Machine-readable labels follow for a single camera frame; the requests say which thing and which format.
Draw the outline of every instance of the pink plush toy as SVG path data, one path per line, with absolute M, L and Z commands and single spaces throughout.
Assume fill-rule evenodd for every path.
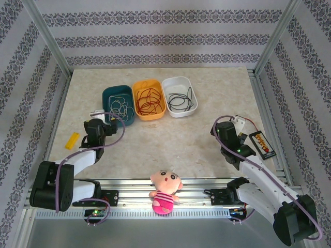
M 182 189 L 182 180 L 173 172 L 159 171 L 151 175 L 151 181 L 155 184 L 157 191 L 150 192 L 153 197 L 153 209 L 156 213 L 170 213 L 174 207 L 174 201 L 179 201 L 178 196 L 173 194 Z

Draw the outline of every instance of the patterned wallpaper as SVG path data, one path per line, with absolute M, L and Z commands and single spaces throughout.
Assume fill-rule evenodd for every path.
M 260 79 L 292 177 L 315 200 L 331 247 L 331 6 L 303 1 Z
M 289 0 L 36 3 L 72 68 L 247 66 Z
M 65 77 L 22 3 L 0 0 L 0 247 L 11 247 Z

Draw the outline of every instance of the gray floor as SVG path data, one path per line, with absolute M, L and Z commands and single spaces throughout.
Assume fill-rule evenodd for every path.
M 58 247 L 226 247 L 282 248 L 269 222 L 255 213 L 246 223 L 227 219 L 107 220 L 88 227 L 83 220 L 36 220 L 30 248 Z M 298 243 L 293 248 L 304 247 Z

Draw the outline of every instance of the marble tabletop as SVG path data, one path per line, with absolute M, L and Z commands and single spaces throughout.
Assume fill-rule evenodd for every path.
M 241 115 L 254 120 L 263 130 L 250 79 L 245 67 L 236 68 L 160 68 L 75 70 L 56 131 L 50 161 L 66 157 L 79 148 L 85 135 L 83 122 L 89 113 L 102 109 L 102 92 L 115 85 L 132 86 L 136 81 L 185 76 L 190 79 L 198 100 L 196 112 L 173 118 L 168 112 L 158 120 L 141 121 L 137 116 L 127 127 L 123 139 L 105 149 L 101 160 L 76 178 L 149 178 L 157 170 L 168 169 L 184 178 L 242 176 L 225 161 L 210 130 L 221 115 Z M 243 132 L 254 132 L 246 122 Z M 80 134 L 72 150 L 65 148 L 73 134 Z M 116 140 L 122 132 L 107 137 Z M 246 140 L 253 149 L 249 138 Z M 272 159 L 266 166 L 275 172 Z

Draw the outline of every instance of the white container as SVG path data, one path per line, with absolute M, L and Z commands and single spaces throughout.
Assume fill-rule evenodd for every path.
M 188 111 L 184 111 L 184 110 L 175 110 L 172 108 L 172 110 L 170 110 L 169 98 L 171 96 L 171 93 L 187 95 L 190 87 L 192 89 L 191 101 L 193 103 L 193 106 L 191 107 L 191 109 Z M 167 102 L 167 109 L 169 110 L 169 113 L 172 117 L 179 118 L 179 117 L 189 116 L 189 115 L 192 115 L 195 112 L 195 110 L 197 109 L 198 101 L 197 101 L 197 98 L 195 97 L 191 82 L 187 77 L 177 76 L 177 77 L 165 79 L 162 82 L 162 88 L 163 88 L 164 98 Z M 174 105 L 181 104 L 182 102 L 183 102 L 183 99 L 174 99 L 171 101 L 171 103 Z M 187 106 L 187 102 L 185 102 L 184 104 L 182 104 L 180 106 L 176 106 L 176 108 L 184 109 L 186 106 Z

